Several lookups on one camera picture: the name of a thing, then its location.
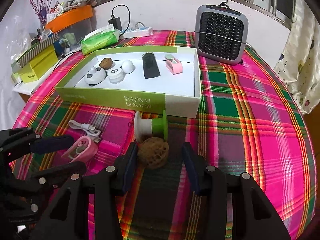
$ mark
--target beige curtain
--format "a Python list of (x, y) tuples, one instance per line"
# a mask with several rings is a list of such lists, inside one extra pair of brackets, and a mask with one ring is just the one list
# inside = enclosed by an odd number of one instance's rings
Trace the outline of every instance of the beige curtain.
[(304, 0), (296, 0), (287, 44), (275, 67), (302, 114), (320, 102), (320, 26)]

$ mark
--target plaid tablecloth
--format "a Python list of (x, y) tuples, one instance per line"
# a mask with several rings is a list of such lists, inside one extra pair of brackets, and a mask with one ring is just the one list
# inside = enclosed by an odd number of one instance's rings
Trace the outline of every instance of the plaid tablecloth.
[[(119, 46), (192, 46), (193, 33), (156, 31), (150, 37), (120, 41)], [(84, 56), (74, 54), (30, 98), (14, 127), (31, 126), (43, 136), (84, 135), (68, 121), (103, 130), (87, 175), (111, 165), (133, 140), (134, 111), (64, 102), (57, 82)], [(131, 190), (117, 198), (124, 239), (198, 239), (205, 225), (206, 199), (190, 191), (181, 146), (193, 149), (226, 173), (248, 172), (266, 193), (296, 239), (314, 215), (316, 168), (313, 149), (299, 110), (273, 71), (249, 48), (243, 64), (230, 66), (199, 57), (202, 98), (196, 119), (168, 116), (169, 159), (157, 170), (138, 166)], [(144, 113), (143, 118), (156, 114)], [(11, 164), (24, 179), (34, 171), (66, 163), (62, 152), (29, 154)], [(94, 237), (94, 201), (90, 199), (90, 238)], [(228, 213), (226, 237), (231, 238)]]

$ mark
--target white power strip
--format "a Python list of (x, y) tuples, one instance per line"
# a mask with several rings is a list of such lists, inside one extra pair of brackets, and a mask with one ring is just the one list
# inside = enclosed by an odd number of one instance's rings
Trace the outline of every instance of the white power strip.
[(136, 30), (127, 30), (122, 36), (120, 36), (121, 39), (127, 39), (127, 38), (135, 38), (135, 37), (147, 37), (153, 34), (152, 27), (142, 27)]

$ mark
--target metal bolt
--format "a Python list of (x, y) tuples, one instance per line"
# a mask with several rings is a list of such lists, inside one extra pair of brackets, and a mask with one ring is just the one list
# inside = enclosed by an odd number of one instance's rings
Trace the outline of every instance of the metal bolt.
[(71, 175), (71, 179), (72, 180), (77, 180), (79, 178), (80, 178), (80, 175), (78, 173), (74, 173), (74, 174)]
[(116, 168), (114, 167), (114, 166), (108, 166), (107, 168), (106, 168), (106, 171), (107, 172), (113, 172), (113, 171), (115, 171), (116, 170)]
[(36, 204), (31, 205), (31, 210), (33, 213), (36, 213), (38, 211), (38, 206)]
[(216, 170), (215, 166), (211, 166), (211, 165), (207, 166), (207, 171), (215, 171), (215, 170)]
[(242, 173), (242, 178), (244, 178), (244, 179), (250, 179), (251, 176), (250, 176), (249, 173), (244, 172), (244, 173)]
[(41, 177), (41, 178), (39, 179), (39, 183), (40, 183), (41, 185), (43, 185), (43, 184), (45, 183), (45, 178), (44, 178), (44, 177)]

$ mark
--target pink clip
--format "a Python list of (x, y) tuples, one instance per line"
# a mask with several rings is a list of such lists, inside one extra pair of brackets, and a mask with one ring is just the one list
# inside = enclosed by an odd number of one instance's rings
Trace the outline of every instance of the pink clip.
[(62, 158), (71, 159), (70, 162), (86, 163), (97, 151), (98, 145), (89, 136), (82, 136), (62, 155)]
[(165, 65), (167, 66), (167, 68), (170, 70), (172, 74), (179, 74), (179, 73), (182, 73), (183, 71), (183, 67), (180, 60), (176, 58), (174, 58), (173, 60), (168, 60), (166, 58)]

